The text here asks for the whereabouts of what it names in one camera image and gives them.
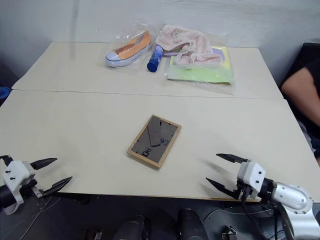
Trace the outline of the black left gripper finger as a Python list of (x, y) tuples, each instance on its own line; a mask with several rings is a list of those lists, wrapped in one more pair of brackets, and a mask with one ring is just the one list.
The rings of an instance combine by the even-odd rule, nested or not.
[(42, 196), (51, 196), (52, 194), (59, 192), (65, 185), (67, 185), (72, 180), (72, 178), (73, 177), (70, 176), (54, 183), (50, 189), (42, 192)]
[(57, 158), (50, 157), (50, 158), (45, 158), (45, 159), (40, 159), (40, 160), (34, 161), (34, 162), (30, 163), (30, 165), (34, 170), (39, 170), (39, 169), (42, 169), (42, 168), (50, 165), (51, 163), (55, 162), (56, 160), (57, 160)]

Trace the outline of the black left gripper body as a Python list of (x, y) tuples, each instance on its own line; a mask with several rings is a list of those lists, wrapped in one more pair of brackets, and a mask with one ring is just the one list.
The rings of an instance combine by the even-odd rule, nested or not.
[(32, 179), (29, 183), (23, 185), (19, 193), (23, 199), (30, 198), (31, 196), (36, 196), (38, 199), (44, 197), (44, 191), (37, 188), (38, 182)]

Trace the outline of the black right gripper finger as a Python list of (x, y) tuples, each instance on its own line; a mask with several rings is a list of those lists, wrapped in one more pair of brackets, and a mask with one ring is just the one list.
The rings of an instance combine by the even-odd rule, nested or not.
[(239, 156), (236, 156), (236, 155), (233, 155), (233, 154), (217, 153), (216, 155), (218, 157), (220, 157), (220, 158), (222, 158), (224, 160), (227, 160), (229, 162), (232, 162), (232, 163), (242, 164), (242, 163), (246, 163), (248, 161), (247, 158), (242, 158), (242, 157), (239, 157)]
[(238, 200), (241, 190), (237, 189), (237, 190), (228, 190), (227, 188), (225, 188), (224, 185), (220, 184), (219, 182), (216, 182), (208, 177), (205, 178), (209, 183), (211, 183), (217, 190), (219, 190), (220, 192), (228, 195), (229, 197), (232, 197), (233, 199)]

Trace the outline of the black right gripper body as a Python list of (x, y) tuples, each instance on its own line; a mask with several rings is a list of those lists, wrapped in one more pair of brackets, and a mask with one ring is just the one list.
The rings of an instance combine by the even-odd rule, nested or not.
[(236, 190), (237, 200), (245, 201), (253, 191), (250, 185), (244, 183), (244, 181), (239, 178), (237, 179), (236, 186), (237, 186), (237, 190)]

